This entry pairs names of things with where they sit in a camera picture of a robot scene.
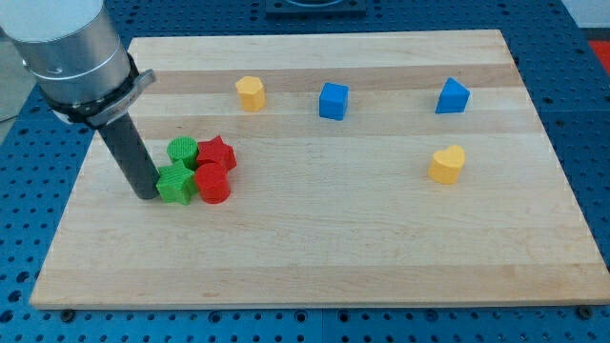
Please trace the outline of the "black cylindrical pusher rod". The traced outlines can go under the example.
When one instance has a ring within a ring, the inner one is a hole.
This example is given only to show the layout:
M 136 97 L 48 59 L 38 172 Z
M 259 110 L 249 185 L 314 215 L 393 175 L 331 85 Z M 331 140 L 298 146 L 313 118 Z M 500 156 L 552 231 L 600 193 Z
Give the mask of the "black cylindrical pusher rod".
M 130 115 L 126 112 L 98 132 L 135 195 L 156 198 L 159 173 Z

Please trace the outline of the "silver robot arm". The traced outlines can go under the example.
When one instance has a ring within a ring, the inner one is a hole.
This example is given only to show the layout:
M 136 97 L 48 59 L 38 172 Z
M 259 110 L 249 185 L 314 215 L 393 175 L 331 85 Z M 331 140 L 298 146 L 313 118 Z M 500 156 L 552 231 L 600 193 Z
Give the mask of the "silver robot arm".
M 159 173 L 129 115 L 155 80 L 126 51 L 102 0 L 1 0 L 1 28 L 56 116 L 99 132 L 134 193 Z

